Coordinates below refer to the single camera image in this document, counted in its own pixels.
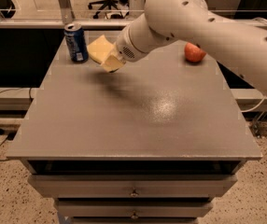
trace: drawer knob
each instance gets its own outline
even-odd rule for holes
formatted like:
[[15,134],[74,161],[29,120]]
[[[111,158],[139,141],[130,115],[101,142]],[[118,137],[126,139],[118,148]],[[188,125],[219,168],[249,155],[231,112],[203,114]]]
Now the drawer knob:
[[139,219],[139,216],[133,211],[133,215],[131,216],[131,219]]
[[139,193],[136,192],[135,189],[133,189],[133,192],[131,193],[132,198],[136,198],[139,195]]

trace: blue can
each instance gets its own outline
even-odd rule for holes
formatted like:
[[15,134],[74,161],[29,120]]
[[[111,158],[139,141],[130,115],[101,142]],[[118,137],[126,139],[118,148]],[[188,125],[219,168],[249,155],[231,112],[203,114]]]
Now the blue can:
[[64,27],[64,35],[71,60],[78,63],[85,63],[89,55],[85,42],[84,29],[78,23],[71,23]]

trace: table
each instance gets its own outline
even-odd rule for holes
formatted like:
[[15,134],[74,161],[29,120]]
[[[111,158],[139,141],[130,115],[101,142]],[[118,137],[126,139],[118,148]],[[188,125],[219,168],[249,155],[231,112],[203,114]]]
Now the table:
[[[118,31],[86,31],[87,42]],[[261,153],[217,62],[185,42],[114,74],[65,42],[7,156],[74,223],[198,223]]]

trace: can lid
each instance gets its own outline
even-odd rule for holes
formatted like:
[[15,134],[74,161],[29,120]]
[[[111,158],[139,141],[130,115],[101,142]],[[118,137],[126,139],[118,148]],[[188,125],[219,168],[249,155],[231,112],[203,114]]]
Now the can lid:
[[81,25],[79,23],[69,23],[64,27],[64,29],[69,32],[77,31],[79,28],[81,28]]

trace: drawer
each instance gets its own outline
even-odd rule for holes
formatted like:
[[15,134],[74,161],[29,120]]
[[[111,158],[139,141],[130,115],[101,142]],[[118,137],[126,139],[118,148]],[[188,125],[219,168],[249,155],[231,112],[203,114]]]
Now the drawer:
[[181,199],[87,199],[57,200],[55,207],[65,217],[203,217],[212,203]]
[[73,224],[198,224],[197,218],[71,218]]
[[31,175],[29,183],[52,198],[220,197],[235,175]]

